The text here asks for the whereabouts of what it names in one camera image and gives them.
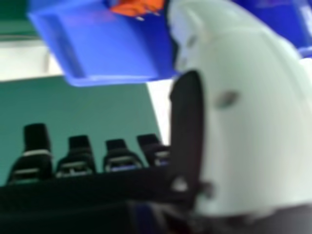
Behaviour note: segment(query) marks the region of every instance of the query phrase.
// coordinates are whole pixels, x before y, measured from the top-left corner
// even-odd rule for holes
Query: blue bin
[[[312,10],[308,0],[234,1],[293,43],[302,56],[312,56]]]
[[[164,16],[145,21],[114,14],[103,0],[30,0],[28,17],[68,83],[93,86],[170,78],[171,43]]]

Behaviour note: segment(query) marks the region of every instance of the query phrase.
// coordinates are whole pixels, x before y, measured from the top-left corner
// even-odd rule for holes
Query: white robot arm
[[[171,0],[182,73],[171,94],[171,176],[207,217],[312,202],[312,89],[295,48],[226,0]]]

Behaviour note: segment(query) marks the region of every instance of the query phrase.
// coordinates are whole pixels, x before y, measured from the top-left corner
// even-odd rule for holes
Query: blue tray
[[[312,56],[312,10],[308,0],[234,0],[234,2],[288,39],[302,56]]]
[[[175,75],[165,18],[114,14],[103,0],[30,0],[28,17],[68,83],[143,83]]]

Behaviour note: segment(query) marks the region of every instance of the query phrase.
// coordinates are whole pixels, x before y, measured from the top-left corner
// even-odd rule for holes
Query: white plastic casing
[[[225,0],[172,0],[176,67],[201,76],[205,104],[203,182],[195,211],[257,213],[312,201],[311,82],[293,46]],[[238,94],[228,107],[227,92]]]

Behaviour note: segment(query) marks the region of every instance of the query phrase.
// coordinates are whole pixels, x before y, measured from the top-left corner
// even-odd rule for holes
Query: orange object
[[[141,16],[148,12],[157,12],[163,8],[164,0],[120,0],[111,8],[112,12],[125,16]]]

